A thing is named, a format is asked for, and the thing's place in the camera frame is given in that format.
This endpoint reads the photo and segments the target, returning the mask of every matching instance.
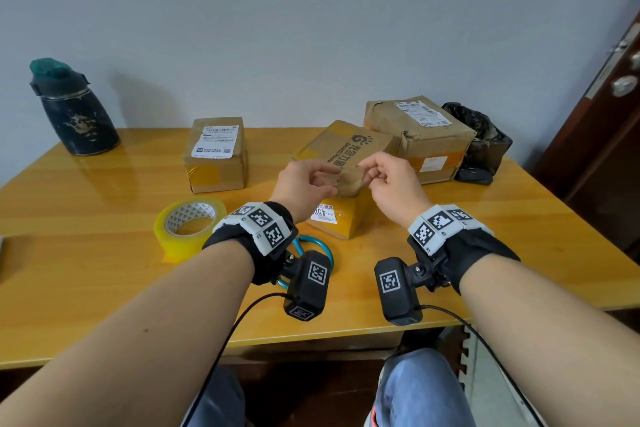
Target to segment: bottle lid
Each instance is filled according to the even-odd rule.
[[[36,95],[45,98],[60,98],[77,93],[85,90],[89,84],[83,74],[53,58],[34,59],[29,69],[33,74],[31,88]]]

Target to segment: bottle body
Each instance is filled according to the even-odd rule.
[[[72,155],[107,152],[120,137],[100,100],[90,89],[60,98],[40,97],[60,141]]]

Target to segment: person's left hand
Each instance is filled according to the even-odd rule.
[[[308,220],[320,201],[338,193],[335,177],[324,174],[340,174],[340,167],[317,159],[292,161],[278,175],[269,201],[288,209],[296,224]]]

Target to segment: opened cardboard box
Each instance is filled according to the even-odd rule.
[[[396,155],[399,143],[393,135],[336,120],[296,152],[294,160],[316,158],[342,169],[339,196],[322,201],[308,223],[338,238],[353,237],[373,205],[371,191],[360,189],[364,173],[357,164],[379,151]]]
[[[244,188],[247,158],[242,117],[194,120],[182,160],[193,192]]]
[[[425,96],[367,102],[364,125],[400,139],[420,184],[452,179],[476,132]]]

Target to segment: packing tape roll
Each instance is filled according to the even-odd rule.
[[[190,259],[202,249],[213,227],[227,215],[222,201],[215,197],[194,197],[167,206],[156,218],[154,233],[167,255],[177,261]],[[211,218],[211,223],[192,235],[178,235],[176,231],[185,223],[198,218]]]

